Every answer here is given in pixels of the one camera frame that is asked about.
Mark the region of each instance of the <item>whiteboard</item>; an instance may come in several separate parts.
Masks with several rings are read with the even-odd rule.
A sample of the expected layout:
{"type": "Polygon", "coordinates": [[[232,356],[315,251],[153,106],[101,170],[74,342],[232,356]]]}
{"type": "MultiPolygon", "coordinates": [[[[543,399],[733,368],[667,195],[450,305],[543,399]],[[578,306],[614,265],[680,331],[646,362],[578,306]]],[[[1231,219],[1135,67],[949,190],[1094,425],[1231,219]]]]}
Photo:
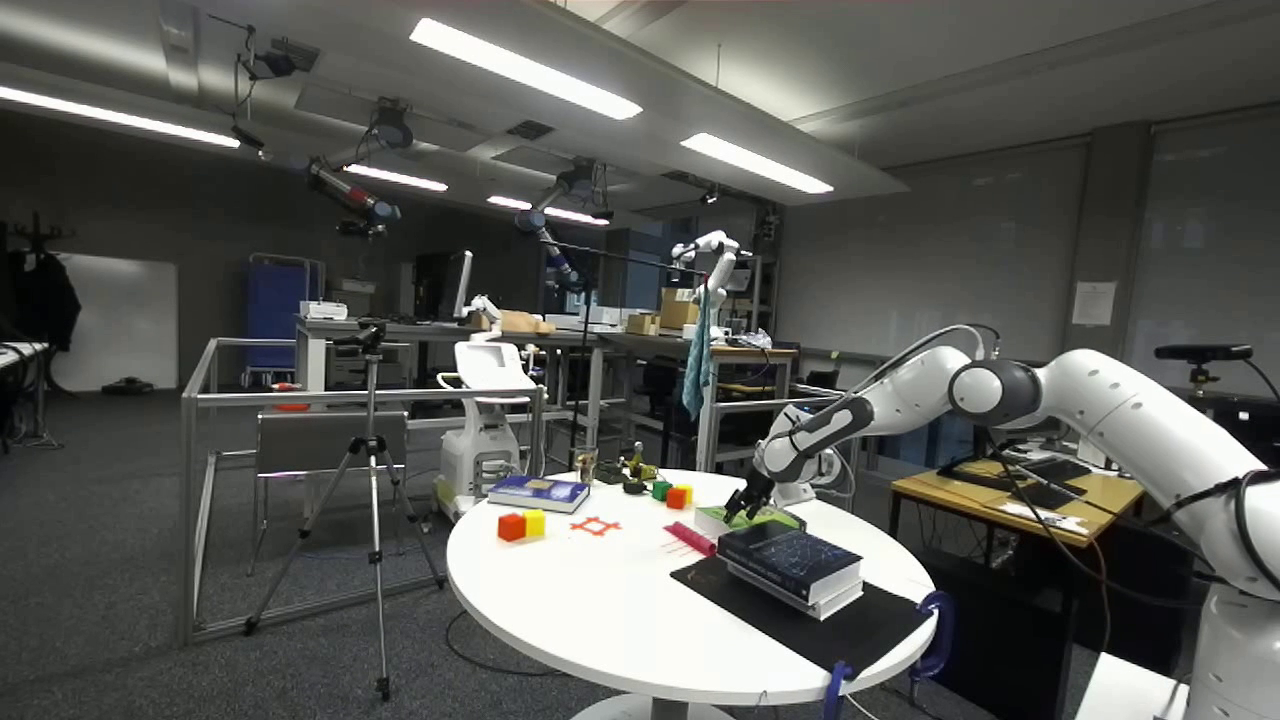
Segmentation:
{"type": "Polygon", "coordinates": [[[174,387],[174,265],[61,251],[80,318],[73,352],[53,360],[69,391],[101,391],[123,375],[174,387]]]}
{"type": "MultiPolygon", "coordinates": [[[[1152,151],[1126,360],[1162,385],[1159,342],[1251,342],[1280,371],[1280,110],[1162,128],[1152,151]]],[[[1216,391],[1266,397],[1244,362],[1216,391]]]]}
{"type": "Polygon", "coordinates": [[[893,356],[941,322],[990,322],[1004,352],[1061,352],[1080,144],[895,170],[898,195],[800,206],[779,247],[776,335],[893,356]]]}

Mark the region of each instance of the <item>fluorescent light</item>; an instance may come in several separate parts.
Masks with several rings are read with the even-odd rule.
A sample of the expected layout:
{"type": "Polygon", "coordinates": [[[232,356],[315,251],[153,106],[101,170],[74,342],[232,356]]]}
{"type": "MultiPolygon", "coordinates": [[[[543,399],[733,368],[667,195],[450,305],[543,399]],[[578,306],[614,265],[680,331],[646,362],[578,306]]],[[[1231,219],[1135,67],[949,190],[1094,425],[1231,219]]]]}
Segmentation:
{"type": "Polygon", "coordinates": [[[456,61],[465,61],[465,62],[486,67],[486,71],[495,71],[495,76],[507,76],[507,79],[517,79],[517,84],[529,84],[529,88],[537,88],[537,90],[559,94],[559,101],[568,101],[568,103],[578,103],[578,106],[586,106],[586,110],[613,117],[613,121],[633,121],[633,117],[639,117],[639,103],[633,103],[633,101],[622,101],[622,94],[614,94],[614,90],[607,90],[607,88],[595,88],[595,84],[586,84],[586,79],[576,79],[576,76],[568,76],[568,71],[554,71],[554,67],[548,67],[548,62],[540,62],[540,61],[529,61],[529,55],[521,55],[521,51],[507,51],[507,46],[500,46],[500,42],[486,42],[486,41],[479,41],[479,37],[469,37],[469,30],[448,27],[448,24],[441,24],[441,18],[429,18],[429,16],[415,18],[415,27],[413,27],[409,41],[415,41],[415,42],[422,42],[422,46],[433,46],[433,51],[456,55],[456,61]]]}
{"type": "Polygon", "coordinates": [[[709,137],[709,132],[689,137],[682,149],[703,151],[703,156],[712,156],[712,159],[721,159],[721,165],[754,170],[754,175],[764,175],[764,178],[787,185],[787,188],[806,190],[806,195],[830,190],[830,185],[824,185],[824,178],[816,178],[816,175],[805,175],[805,170],[795,170],[795,167],[787,167],[787,165],[779,165],[779,159],[766,159],[766,156],[760,156],[760,151],[748,151],[748,149],[728,144],[728,139],[709,137]]]}
{"type": "Polygon", "coordinates": [[[389,170],[389,167],[370,167],[370,165],[346,165],[342,170],[370,175],[370,178],[383,178],[383,185],[422,188],[422,190],[448,190],[448,185],[441,185],[441,178],[404,175],[404,170],[389,170]]]}
{"type": "MultiPolygon", "coordinates": [[[[517,213],[529,213],[529,206],[532,206],[532,205],[521,199],[521,195],[486,195],[486,205],[495,205],[495,206],[517,206],[517,213]]],[[[607,225],[607,219],[601,219],[601,217],[570,213],[570,206],[543,206],[543,213],[554,217],[554,219],[568,219],[568,225],[595,225],[595,227],[607,225]]]]}
{"type": "Polygon", "coordinates": [[[85,121],[101,121],[101,125],[123,125],[123,128],[154,132],[154,137],[192,139],[192,144],[239,149],[239,139],[222,137],[222,132],[165,125],[153,117],[112,110],[112,106],[39,94],[39,90],[22,90],[22,88],[6,88],[6,84],[0,84],[0,101],[61,110],[61,117],[85,117],[85,121]]]}

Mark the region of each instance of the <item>cardboard box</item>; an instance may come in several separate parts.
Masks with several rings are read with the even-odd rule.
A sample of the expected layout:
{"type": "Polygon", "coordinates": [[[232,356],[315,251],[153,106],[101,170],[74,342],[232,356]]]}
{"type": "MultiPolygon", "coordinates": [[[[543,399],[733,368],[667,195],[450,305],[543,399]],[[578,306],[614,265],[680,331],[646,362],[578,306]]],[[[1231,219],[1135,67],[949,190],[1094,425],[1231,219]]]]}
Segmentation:
{"type": "Polygon", "coordinates": [[[626,335],[657,335],[657,331],[661,331],[657,310],[626,316],[626,335]]]}
{"type": "Polygon", "coordinates": [[[554,322],[548,322],[548,318],[540,318],[540,316],[532,316],[532,310],[500,310],[500,331],[502,335],[552,335],[554,331],[554,322]]]}
{"type": "Polygon", "coordinates": [[[682,331],[682,322],[694,322],[694,298],[689,286],[664,286],[661,298],[661,326],[664,331],[682,331]]]}

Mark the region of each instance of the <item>monitor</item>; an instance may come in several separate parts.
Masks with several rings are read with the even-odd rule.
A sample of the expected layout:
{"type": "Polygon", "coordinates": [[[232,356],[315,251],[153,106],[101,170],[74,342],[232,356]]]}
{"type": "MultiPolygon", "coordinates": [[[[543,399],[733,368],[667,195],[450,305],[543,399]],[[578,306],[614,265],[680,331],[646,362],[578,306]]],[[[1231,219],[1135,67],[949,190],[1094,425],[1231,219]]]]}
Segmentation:
{"type": "Polygon", "coordinates": [[[470,296],[470,251],[422,251],[413,266],[413,310],[415,318],[456,318],[470,296]]]}

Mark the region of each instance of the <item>paper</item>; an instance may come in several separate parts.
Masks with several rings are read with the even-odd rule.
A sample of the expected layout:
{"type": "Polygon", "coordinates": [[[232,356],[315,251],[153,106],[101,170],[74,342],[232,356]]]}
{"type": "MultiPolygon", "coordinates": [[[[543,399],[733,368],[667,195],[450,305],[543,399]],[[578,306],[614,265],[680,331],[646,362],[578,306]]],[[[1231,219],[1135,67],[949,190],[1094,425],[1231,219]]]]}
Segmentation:
{"type": "Polygon", "coordinates": [[[1028,502],[998,502],[1007,515],[1028,515],[1028,518],[1036,518],[1036,523],[1049,523],[1049,526],[1054,526],[1054,531],[1077,531],[1077,537],[1085,537],[1088,526],[1080,523],[1080,515],[1062,515],[1062,510],[1049,510],[1049,507],[1028,507],[1028,502]]]}
{"type": "Polygon", "coordinates": [[[1108,326],[1114,306],[1114,283],[1077,283],[1070,322],[1108,326]]]}

